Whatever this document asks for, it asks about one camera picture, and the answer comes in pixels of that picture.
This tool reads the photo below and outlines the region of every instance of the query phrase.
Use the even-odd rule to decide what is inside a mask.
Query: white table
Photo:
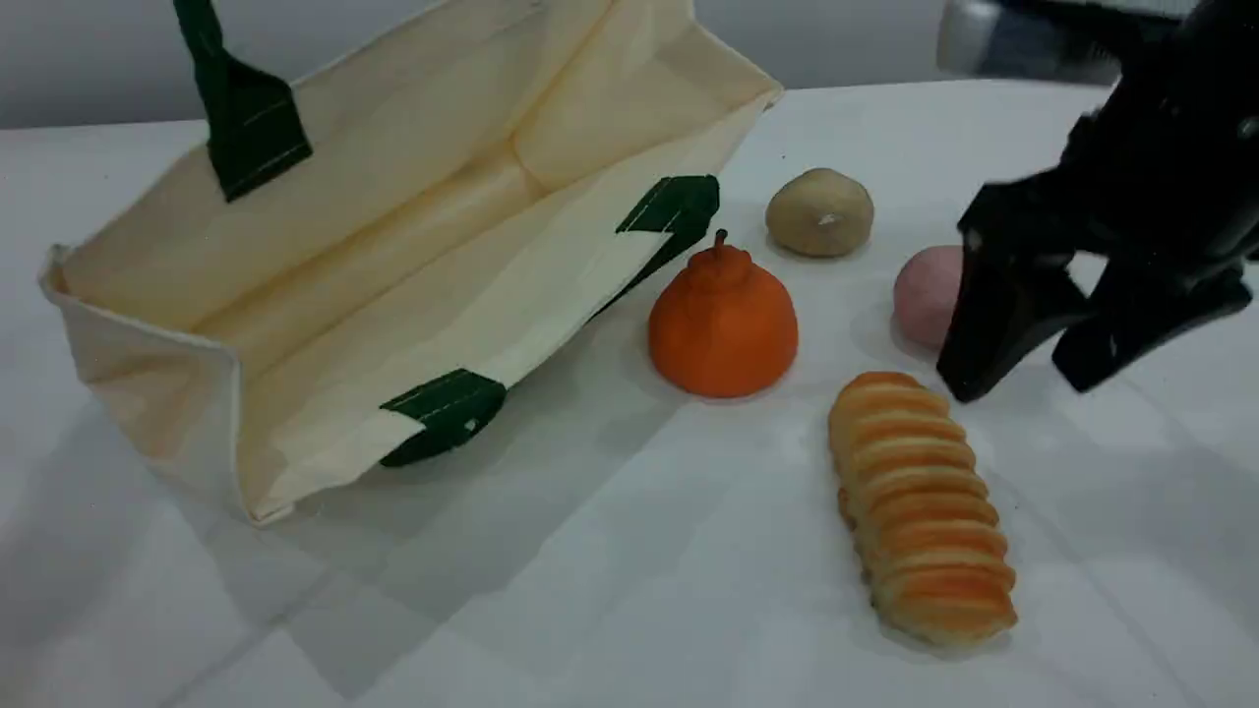
[[[711,404],[655,375],[643,323],[675,265],[468,447],[267,532],[141,469],[34,285],[50,243],[125,208],[204,127],[0,132],[0,704],[1254,705],[1259,311],[1090,396],[1039,351],[959,408],[1022,616],[977,655],[881,630],[835,513],[822,421],[838,388],[874,368],[938,385],[889,334],[898,267],[956,242],[982,181],[1053,164],[1102,100],[983,82],[789,93],[721,175],[716,220],[796,299],[802,348],[779,387]],[[815,165],[874,194],[854,260],[765,243],[765,202]]]

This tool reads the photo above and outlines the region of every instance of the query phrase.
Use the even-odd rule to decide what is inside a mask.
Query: stitching
[[[305,144],[305,142],[300,142],[300,144],[297,144],[297,145],[293,145],[293,146],[292,146],[292,147],[290,147],[288,150],[285,150],[285,151],[283,151],[283,152],[281,152],[279,155],[276,155],[274,157],[272,157],[272,159],[267,160],[266,163],[263,163],[263,164],[258,165],[258,166],[257,166],[257,168],[254,168],[254,170],[253,170],[253,171],[251,171],[249,174],[247,174],[247,175],[243,175],[242,178],[239,178],[239,179],[237,179],[235,181],[233,181],[233,183],[232,183],[232,185],[230,185],[230,186],[228,186],[227,191],[229,191],[229,193],[232,193],[232,191],[235,191],[235,190],[237,190],[237,189],[238,189],[238,188],[239,188],[239,186],[240,186],[242,184],[244,184],[244,183],[247,183],[247,181],[252,180],[253,178],[256,178],[256,176],[258,176],[259,174],[262,174],[263,171],[266,171],[266,170],[267,170],[267,168],[269,168],[269,166],[274,165],[276,163],[278,163],[278,161],[283,160],[285,157],[287,157],[287,156],[292,155],[293,152],[297,152],[298,150],[301,150],[301,149],[303,149],[303,147],[306,147],[306,144]]]
[[[483,392],[481,392],[481,391],[473,391],[472,393],[468,393],[467,396],[465,396],[462,398],[456,398],[454,401],[451,401],[446,406],[442,406],[441,408],[433,408],[432,411],[429,411],[429,412],[424,413],[423,416],[415,418],[415,422],[424,423],[424,427],[428,427],[428,418],[432,418],[433,416],[441,413],[442,411],[446,411],[447,408],[451,408],[453,406],[458,406],[460,403],[467,403],[468,401],[476,398],[477,396],[481,396],[481,393],[483,393]]]
[[[240,123],[240,127],[244,127],[244,126],[252,123],[253,121],[257,121],[258,118],[266,116],[267,113],[269,113],[269,112],[272,112],[272,111],[274,111],[277,108],[283,108],[285,106],[288,106],[288,98],[287,97],[281,98],[279,101],[276,101],[274,103],[272,103],[271,106],[267,106],[266,108],[261,108],[254,115],[252,115],[248,118],[246,118],[244,122]]]
[[[643,199],[642,203],[638,205],[638,209],[631,214],[631,218],[626,220],[626,227],[621,231],[637,231],[633,228],[635,223],[637,223],[638,219],[642,217],[642,214],[647,209],[650,209],[652,204],[656,203],[656,199],[660,198],[660,193],[665,190],[665,183],[670,181],[671,179],[672,178],[665,178],[657,181],[656,185],[651,188],[651,191],[647,193],[647,198]]]
[[[666,222],[663,227],[660,228],[660,232],[661,233],[672,233],[672,232],[669,231],[669,228],[672,227],[674,222],[677,220],[677,217],[681,217],[681,215],[682,215],[682,210],[681,209],[674,212],[674,215],[669,218],[669,222]]]
[[[431,380],[428,383],[424,383],[424,384],[421,384],[421,385],[415,387],[410,393],[404,393],[404,394],[402,394],[402,398],[395,398],[395,399],[390,401],[389,403],[385,403],[385,406],[392,406],[392,407],[405,406],[407,403],[410,403],[415,398],[419,398],[421,396],[423,396],[426,393],[431,393],[431,392],[437,391],[439,388],[444,388],[444,387],[447,387],[447,385],[449,385],[449,384],[460,380],[461,378],[466,378],[468,374],[470,374],[470,372],[466,372],[466,370],[451,372],[449,374],[447,374],[443,378],[434,379],[434,380]]]

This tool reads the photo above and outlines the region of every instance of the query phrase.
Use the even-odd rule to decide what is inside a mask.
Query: green bag handle
[[[293,92],[283,79],[228,54],[210,0],[174,0],[210,123],[210,164],[228,202],[310,157]]]

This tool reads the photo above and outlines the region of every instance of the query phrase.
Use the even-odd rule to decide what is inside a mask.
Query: canvas tote bag
[[[254,523],[472,438],[781,92],[691,0],[449,0],[293,87],[175,5],[209,140],[40,285],[147,464]]]

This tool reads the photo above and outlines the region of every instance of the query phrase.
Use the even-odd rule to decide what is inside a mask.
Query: bread roll
[[[840,392],[828,423],[840,514],[884,621],[940,646],[1013,626],[1006,538],[948,401],[913,377],[869,373]]]

